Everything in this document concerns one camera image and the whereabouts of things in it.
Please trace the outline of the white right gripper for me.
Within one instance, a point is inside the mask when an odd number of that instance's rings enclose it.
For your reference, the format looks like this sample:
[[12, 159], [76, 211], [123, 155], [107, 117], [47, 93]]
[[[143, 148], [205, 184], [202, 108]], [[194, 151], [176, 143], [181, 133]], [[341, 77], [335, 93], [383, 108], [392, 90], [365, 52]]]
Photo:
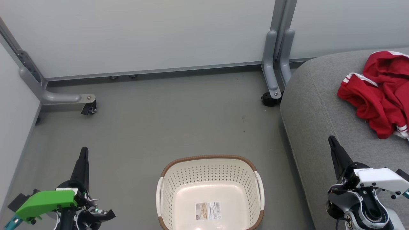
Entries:
[[[339, 180], [353, 160], [335, 136], [329, 136], [328, 142], [336, 179]], [[359, 179], [357, 188], [373, 186], [390, 192], [406, 192], [409, 188], [409, 182], [389, 168], [354, 169], [354, 173]]]

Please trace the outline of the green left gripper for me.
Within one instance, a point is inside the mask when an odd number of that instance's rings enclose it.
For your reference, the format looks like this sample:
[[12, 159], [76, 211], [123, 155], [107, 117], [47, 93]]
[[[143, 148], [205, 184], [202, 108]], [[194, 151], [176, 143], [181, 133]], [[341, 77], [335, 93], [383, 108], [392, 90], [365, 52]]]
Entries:
[[[70, 179], [81, 182], [86, 189], [89, 189], [88, 147], [81, 148]], [[60, 218], [67, 218], [68, 214], [63, 214], [63, 211], [72, 211], [72, 220], [74, 221], [80, 198], [83, 197], [84, 189], [80, 188], [57, 188], [52, 191], [34, 190], [32, 195], [20, 193], [15, 198], [15, 215], [23, 221], [32, 221], [53, 211], [59, 212]]]

